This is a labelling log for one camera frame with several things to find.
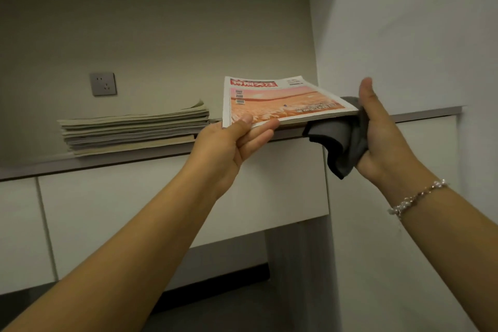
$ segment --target magazine page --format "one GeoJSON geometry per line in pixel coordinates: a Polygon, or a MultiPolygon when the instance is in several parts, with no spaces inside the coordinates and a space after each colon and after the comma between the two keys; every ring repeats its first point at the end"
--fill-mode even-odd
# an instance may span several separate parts
{"type": "Polygon", "coordinates": [[[308,83],[303,77],[280,80],[225,77],[223,127],[230,126],[245,113],[254,116],[255,127],[273,118],[285,124],[357,111],[350,103],[308,83]]]}

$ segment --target cloth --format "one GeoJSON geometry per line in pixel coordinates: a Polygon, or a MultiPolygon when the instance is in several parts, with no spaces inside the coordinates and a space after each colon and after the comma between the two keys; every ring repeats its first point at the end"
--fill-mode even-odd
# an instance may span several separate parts
{"type": "Polygon", "coordinates": [[[327,149],[327,165],[341,180],[368,150],[366,133],[369,127],[369,117],[360,107],[358,97],[343,99],[359,109],[357,115],[309,121],[303,132],[310,142],[320,143],[327,149]]]}

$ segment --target wall socket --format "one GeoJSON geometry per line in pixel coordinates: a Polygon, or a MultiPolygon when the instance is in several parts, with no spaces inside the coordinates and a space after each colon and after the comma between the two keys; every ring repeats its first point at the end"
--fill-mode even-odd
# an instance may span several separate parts
{"type": "Polygon", "coordinates": [[[93,96],[116,95],[116,81],[112,72],[94,72],[90,74],[93,96]]]}

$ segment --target hand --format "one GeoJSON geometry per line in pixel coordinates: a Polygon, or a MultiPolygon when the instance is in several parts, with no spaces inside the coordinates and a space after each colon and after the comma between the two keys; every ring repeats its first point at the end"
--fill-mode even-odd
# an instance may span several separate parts
{"type": "Polygon", "coordinates": [[[252,130],[251,125],[252,115],[246,114],[226,129],[218,122],[197,136],[185,167],[209,181],[216,198],[232,186],[242,163],[273,137],[280,121],[272,119],[252,130]]]}
{"type": "Polygon", "coordinates": [[[357,165],[359,173],[380,187],[384,181],[407,171],[407,167],[421,165],[374,93],[369,77],[363,79],[359,86],[359,100],[370,118],[367,134],[369,150],[357,165]]]}

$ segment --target beaded bracelet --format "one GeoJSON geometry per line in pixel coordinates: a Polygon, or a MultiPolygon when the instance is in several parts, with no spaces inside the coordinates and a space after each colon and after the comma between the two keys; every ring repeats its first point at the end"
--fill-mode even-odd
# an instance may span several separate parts
{"type": "Polygon", "coordinates": [[[395,207],[389,209],[388,213],[391,215],[396,215],[401,220],[402,214],[405,212],[405,210],[416,205],[422,197],[428,195],[429,193],[431,193],[435,189],[441,189],[441,188],[445,188],[447,186],[448,186],[448,183],[446,182],[445,179],[442,179],[441,181],[434,181],[434,183],[431,186],[429,186],[428,188],[425,188],[423,191],[417,193],[416,195],[414,195],[412,197],[405,198],[402,201],[402,203],[400,203],[398,206],[395,206],[395,207]]]}

